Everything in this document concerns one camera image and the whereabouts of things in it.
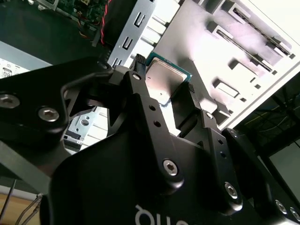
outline black metal bracket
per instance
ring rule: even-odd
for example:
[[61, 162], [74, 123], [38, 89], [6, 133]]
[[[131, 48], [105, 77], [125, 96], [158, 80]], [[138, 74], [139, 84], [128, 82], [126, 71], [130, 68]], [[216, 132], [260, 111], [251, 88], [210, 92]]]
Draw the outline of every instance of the black metal bracket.
[[[181, 130], [175, 137], [138, 71], [89, 58], [0, 80], [0, 164], [49, 192], [41, 208], [49, 217], [41, 221], [299, 224], [298, 205], [250, 144], [218, 130], [191, 84], [171, 99]], [[32, 81], [38, 85], [28, 89]], [[61, 141], [69, 118], [91, 105], [109, 109], [109, 136], [70, 156]], [[45, 107], [50, 114], [39, 114]]]

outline screw hole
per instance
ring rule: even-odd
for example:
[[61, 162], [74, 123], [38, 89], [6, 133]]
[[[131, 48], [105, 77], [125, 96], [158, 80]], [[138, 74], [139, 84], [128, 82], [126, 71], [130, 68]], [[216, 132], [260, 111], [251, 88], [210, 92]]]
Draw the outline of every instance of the screw hole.
[[160, 122], [158, 122], [158, 121], [154, 121], [153, 123], [154, 123], [154, 125], [155, 125], [155, 126], [157, 126], [158, 128], [159, 128], [159, 127], [161, 127], [161, 124], [160, 124]]
[[82, 121], [80, 121], [80, 123], [84, 126], [89, 125], [89, 122], [87, 120], [82, 120]]
[[155, 108], [154, 106], [152, 106], [152, 105], [150, 105], [149, 108], [150, 108], [152, 111], [155, 111], [155, 110], [156, 110], [156, 108]]
[[138, 74], [132, 74], [132, 76], [133, 76], [135, 79], [137, 79], [137, 80], [140, 80], [140, 79], [141, 79], [141, 77], [140, 77]]
[[224, 152], [221, 151], [220, 154], [223, 158], [226, 158], [226, 154]]
[[198, 144], [203, 147], [203, 141], [200, 141]]
[[4, 103], [12, 104], [13, 100], [10, 98], [6, 98], [3, 100]]
[[174, 166], [171, 165], [171, 164], [167, 164], [167, 167], [168, 167], [168, 169], [171, 170], [171, 171], [173, 171], [173, 170], [175, 169]]

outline silver metal panel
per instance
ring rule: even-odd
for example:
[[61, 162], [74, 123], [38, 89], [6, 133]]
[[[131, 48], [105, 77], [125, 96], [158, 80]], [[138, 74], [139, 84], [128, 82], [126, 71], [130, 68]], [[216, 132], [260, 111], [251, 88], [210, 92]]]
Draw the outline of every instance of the silver metal panel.
[[[152, 17], [156, 4], [157, 0], [153, 2], [150, 0], [137, 1], [108, 59], [108, 63], [110, 65], [116, 66], [125, 64], [127, 59], [130, 57], [134, 46], [140, 39], [149, 19]], [[135, 26], [135, 20], [137, 19], [138, 15], [144, 15], [143, 22], [139, 27]], [[126, 39], [132, 39], [132, 42], [128, 48], [123, 47]]]
[[178, 9], [179, 4], [176, 0], [157, 0], [153, 16], [148, 21], [146, 29], [144, 29], [141, 38], [136, 43], [124, 66], [130, 67], [137, 53], [145, 58], [149, 56], [154, 49], [154, 45], [158, 43], [161, 36], [164, 34], [166, 24], [171, 22]]
[[80, 141], [82, 142], [88, 134], [89, 129], [92, 127], [94, 120], [97, 118], [100, 111], [100, 107], [97, 107], [90, 113], [84, 114], [82, 116], [76, 116], [72, 120], [68, 130], [80, 135]]
[[[195, 63], [210, 96], [233, 112], [230, 118], [220, 125], [221, 129], [236, 125], [235, 118], [241, 118], [261, 95], [269, 92], [277, 83], [288, 77], [289, 71], [298, 65], [300, 59], [300, 46], [261, 11], [247, 0], [234, 2], [246, 10], [251, 15], [251, 22], [269, 37], [281, 36], [286, 40], [292, 46], [292, 53], [296, 57], [290, 59], [278, 55], [266, 46], [267, 40], [250, 25], [236, 21], [221, 9], [212, 15], [192, 0], [185, 0], [154, 49], [157, 54], [178, 66], [181, 66], [181, 62], [186, 59], [191, 59]], [[277, 73], [273, 75], [257, 67], [237, 46], [224, 39], [215, 38], [207, 31], [207, 25], [211, 21], [215, 21], [228, 31], [233, 36], [233, 40], [249, 53], [259, 54], [274, 67]], [[257, 83], [245, 81], [241, 74], [233, 72], [229, 67], [233, 60], [237, 60], [253, 71], [258, 77]], [[235, 99], [215, 90], [213, 83], [217, 79], [237, 90], [240, 97]]]
[[107, 136], [107, 109], [99, 107], [100, 112], [94, 120], [94, 124], [89, 129], [88, 135], [85, 137], [81, 150], [87, 146], [97, 143]]
[[34, 70], [51, 66], [51, 64], [47, 62], [42, 61], [1, 41], [0, 59], [4, 59], [27, 70]]

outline red and black wire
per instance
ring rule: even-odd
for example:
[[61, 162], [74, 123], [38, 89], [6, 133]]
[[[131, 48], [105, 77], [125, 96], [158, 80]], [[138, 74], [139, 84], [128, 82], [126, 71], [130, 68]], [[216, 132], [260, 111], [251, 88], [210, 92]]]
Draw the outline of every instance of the red and black wire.
[[[102, 19], [101, 19], [101, 22], [96, 22], [96, 23], [93, 23], [93, 25], [99, 25], [101, 23], [101, 29], [100, 29], [100, 41], [101, 41], [101, 44], [104, 45], [105, 42], [104, 42], [104, 26], [105, 26], [105, 17], [108, 13], [108, 6], [109, 6], [109, 3], [111, 2], [112, 0], [108, 0], [106, 5], [105, 5], [105, 10], [104, 10], [104, 14], [102, 16]], [[86, 38], [86, 39], [90, 39], [86, 34], [84, 34], [83, 30], [82, 30], [82, 25], [81, 25], [81, 21], [85, 22], [85, 23], [90, 23], [88, 21], [87, 18], [85, 18], [82, 13], [79, 11], [77, 12], [77, 19], [78, 19], [78, 29], [79, 29], [79, 34], [83, 37], [83, 38]]]
[[112, 0], [108, 0], [106, 5], [105, 5], [105, 11], [104, 11], [104, 14], [103, 14], [103, 17], [102, 17], [102, 20], [101, 20], [101, 30], [100, 30], [100, 33], [101, 33], [101, 44], [105, 44], [104, 42], [104, 26], [105, 26], [105, 17], [108, 13], [108, 6], [109, 6], [109, 3], [111, 2]]

